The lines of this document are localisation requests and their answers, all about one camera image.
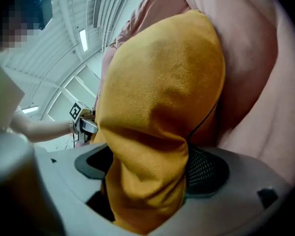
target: person's arm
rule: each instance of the person's arm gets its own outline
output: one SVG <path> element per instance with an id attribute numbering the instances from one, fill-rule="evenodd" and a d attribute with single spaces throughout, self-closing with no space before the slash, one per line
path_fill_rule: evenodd
<path id="1" fill-rule="evenodd" d="M 31 142 L 49 141 L 71 133 L 70 121 L 31 121 L 22 111 L 14 114 L 10 128 L 25 135 Z"/>

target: pink garment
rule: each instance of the pink garment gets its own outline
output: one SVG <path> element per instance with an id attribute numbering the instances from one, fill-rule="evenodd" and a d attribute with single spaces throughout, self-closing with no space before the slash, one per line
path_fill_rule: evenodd
<path id="1" fill-rule="evenodd" d="M 189 6 L 208 16 L 225 54 L 216 145 L 295 183 L 295 32 L 275 0 L 143 0 L 105 53 L 101 86 L 120 45 Z"/>

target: yellow cloth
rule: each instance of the yellow cloth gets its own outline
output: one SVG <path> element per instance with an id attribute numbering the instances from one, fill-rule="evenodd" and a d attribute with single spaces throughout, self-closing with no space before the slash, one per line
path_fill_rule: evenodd
<path id="1" fill-rule="evenodd" d="M 196 10 L 158 22 L 118 49 L 92 139 L 114 153 L 106 184 L 117 225 L 147 234 L 181 207 L 186 139 L 205 119 L 191 141 L 214 139 L 224 78 L 219 39 Z"/>

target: black seam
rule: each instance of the black seam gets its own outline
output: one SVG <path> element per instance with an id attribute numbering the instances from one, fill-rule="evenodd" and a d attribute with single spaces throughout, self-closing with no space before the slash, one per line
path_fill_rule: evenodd
<path id="1" fill-rule="evenodd" d="M 198 128 L 201 127 L 201 125 L 207 120 L 207 118 L 211 115 L 213 109 L 216 107 L 218 100 L 216 101 L 216 103 L 214 104 L 214 106 L 212 107 L 212 109 L 210 110 L 210 112 L 208 113 L 208 115 L 199 123 L 198 126 L 196 126 L 188 135 L 187 137 L 187 142 L 189 142 L 189 139 L 191 138 L 191 136 L 198 130 Z"/>

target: fluorescent light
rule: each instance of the fluorescent light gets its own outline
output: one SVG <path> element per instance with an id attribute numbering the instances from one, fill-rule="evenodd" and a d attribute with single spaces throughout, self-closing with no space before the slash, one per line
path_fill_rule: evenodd
<path id="1" fill-rule="evenodd" d="M 27 113 L 30 113 L 30 112 L 34 112 L 34 111 L 37 111 L 37 110 L 38 110 L 38 106 L 22 109 L 22 111 L 23 111 L 24 114 L 27 114 Z"/>
<path id="2" fill-rule="evenodd" d="M 87 43 L 87 33 L 85 29 L 79 31 L 79 34 L 80 34 L 83 51 L 86 51 L 88 49 L 88 43 Z"/>

